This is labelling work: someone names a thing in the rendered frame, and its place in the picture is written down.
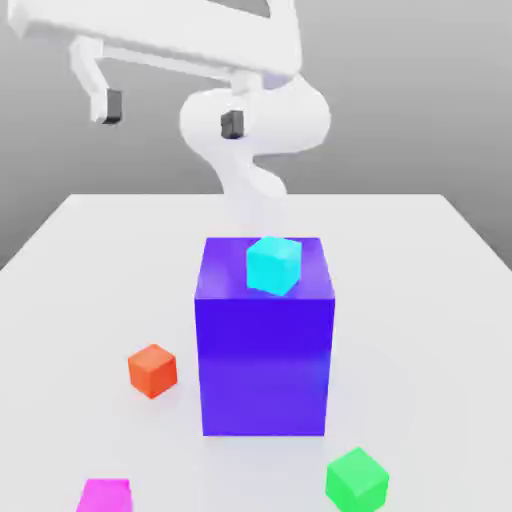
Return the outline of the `small green cube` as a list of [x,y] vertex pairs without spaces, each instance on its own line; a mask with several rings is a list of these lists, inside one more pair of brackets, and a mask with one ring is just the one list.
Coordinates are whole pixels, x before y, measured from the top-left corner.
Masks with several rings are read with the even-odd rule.
[[388,486],[389,473],[360,447],[327,465],[326,496],[340,512],[376,512]]

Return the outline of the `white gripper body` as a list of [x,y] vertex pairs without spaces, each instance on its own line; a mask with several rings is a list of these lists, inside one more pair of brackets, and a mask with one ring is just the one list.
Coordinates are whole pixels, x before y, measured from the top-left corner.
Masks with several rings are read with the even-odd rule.
[[213,0],[7,0],[20,35],[85,35],[159,56],[289,79],[301,70],[294,0],[267,0],[267,17]]

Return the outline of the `small magenta cube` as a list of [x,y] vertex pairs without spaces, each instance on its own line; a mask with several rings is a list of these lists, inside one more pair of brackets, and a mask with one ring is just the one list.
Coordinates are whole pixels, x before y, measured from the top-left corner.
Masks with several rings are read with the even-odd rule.
[[76,512],[133,512],[128,479],[88,479]]

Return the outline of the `large purple box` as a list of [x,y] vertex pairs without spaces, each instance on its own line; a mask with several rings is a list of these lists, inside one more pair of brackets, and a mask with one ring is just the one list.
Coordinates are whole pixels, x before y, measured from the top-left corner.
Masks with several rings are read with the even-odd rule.
[[251,238],[207,238],[194,297],[206,436],[325,432],[335,293],[323,246],[303,238],[284,296],[246,285]]

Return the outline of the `small orange cube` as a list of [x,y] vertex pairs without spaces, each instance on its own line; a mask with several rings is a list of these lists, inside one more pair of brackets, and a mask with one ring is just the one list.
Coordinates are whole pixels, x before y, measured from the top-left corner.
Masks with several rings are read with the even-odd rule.
[[151,344],[128,358],[130,382],[154,399],[178,382],[176,357],[160,345]]

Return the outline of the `small cyan cube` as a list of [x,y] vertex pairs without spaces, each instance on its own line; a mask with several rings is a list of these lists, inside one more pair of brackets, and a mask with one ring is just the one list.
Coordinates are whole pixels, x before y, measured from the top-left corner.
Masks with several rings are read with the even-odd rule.
[[284,296],[301,279],[301,265],[301,242],[262,237],[246,251],[247,287]]

